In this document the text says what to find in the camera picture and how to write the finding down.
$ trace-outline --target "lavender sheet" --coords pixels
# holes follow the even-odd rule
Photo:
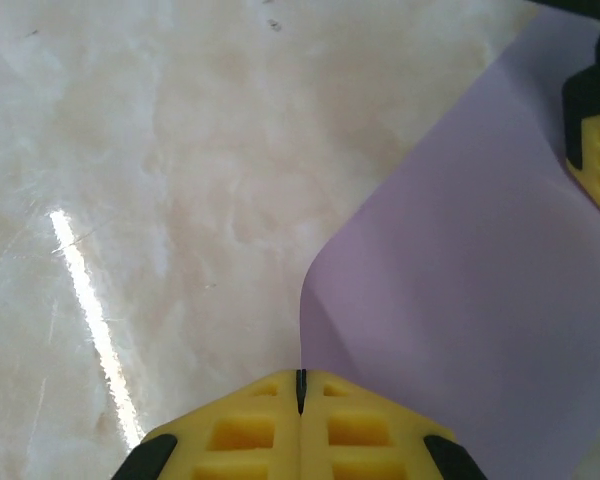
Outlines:
[[[567,478],[600,426],[600,213],[560,89],[598,30],[545,10],[327,244],[304,368],[452,428],[491,479]]]

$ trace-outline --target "floor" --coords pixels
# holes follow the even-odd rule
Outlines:
[[[0,479],[296,368],[310,262],[532,14],[0,0]]]

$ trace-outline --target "marble floor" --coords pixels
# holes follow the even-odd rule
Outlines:
[[[0,479],[108,478],[295,368],[314,256],[532,15],[0,0]]]

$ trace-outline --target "black plastic part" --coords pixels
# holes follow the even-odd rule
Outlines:
[[[134,448],[111,480],[158,480],[178,439],[164,434]]]
[[[487,480],[463,446],[438,435],[424,437],[424,443],[444,480]]]
[[[549,7],[600,20],[600,0],[531,0]]]
[[[598,63],[571,77],[562,90],[566,153],[577,170],[584,164],[582,121],[600,115],[600,40],[596,54]]]
[[[307,371],[296,370],[296,399],[298,400],[298,413],[304,412],[304,398],[307,396]]]

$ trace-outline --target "robot part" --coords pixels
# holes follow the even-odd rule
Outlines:
[[[600,20],[600,0],[534,0]],[[567,167],[600,208],[600,39],[596,63],[562,91]]]
[[[486,480],[453,433],[325,372],[276,373],[149,433],[113,480]]]

